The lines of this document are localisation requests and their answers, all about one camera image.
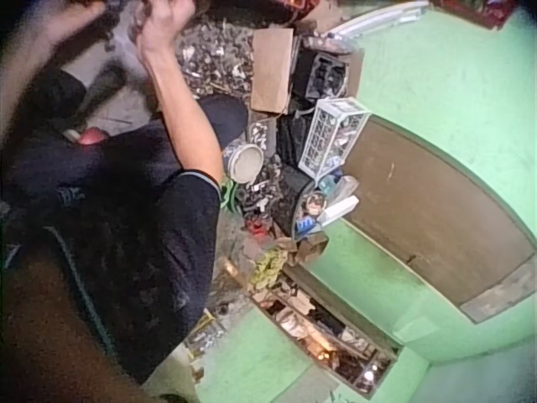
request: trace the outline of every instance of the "metal part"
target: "metal part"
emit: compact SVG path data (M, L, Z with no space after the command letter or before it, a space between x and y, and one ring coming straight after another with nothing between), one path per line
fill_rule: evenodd
M198 97L226 93L249 104L254 29L203 15L186 29L175 55L189 88Z

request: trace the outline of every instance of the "wooden door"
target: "wooden door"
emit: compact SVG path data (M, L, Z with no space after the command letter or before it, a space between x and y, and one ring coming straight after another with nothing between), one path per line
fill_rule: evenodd
M533 261L534 238L492 191L436 147L384 119L369 120L345 171L360 182L360 204L347 220L456 306ZM533 291L534 284L533 290L525 284L500 303L506 306L489 311L499 313ZM474 322L491 316L466 314Z

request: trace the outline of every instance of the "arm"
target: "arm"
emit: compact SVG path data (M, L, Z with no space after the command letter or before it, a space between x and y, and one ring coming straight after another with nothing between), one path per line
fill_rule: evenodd
M61 0L47 0L25 16L0 63L0 147L21 96L53 55L55 46L99 17L104 9L101 2L64 7Z
M149 0L151 14L137 38L174 151L185 169L222 181L222 151L211 124L192 97L175 58L175 39L194 13L191 0Z

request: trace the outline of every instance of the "metal scrap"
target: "metal scrap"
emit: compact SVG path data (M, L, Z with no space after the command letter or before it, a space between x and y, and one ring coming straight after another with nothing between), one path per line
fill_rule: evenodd
M266 234L273 226L270 214L273 205L282 198L279 189L281 159L275 154L266 160L254 183L240 185L236 198L241 205L247 230L254 235Z
M175 55L196 97L226 93L249 104L253 31L206 15L185 30L175 47Z

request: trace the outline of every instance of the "white plastic crate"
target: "white plastic crate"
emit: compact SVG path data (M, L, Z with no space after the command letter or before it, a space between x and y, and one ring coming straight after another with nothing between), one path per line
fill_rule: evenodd
M299 168L317 183L345 164L370 114L354 98L319 100Z

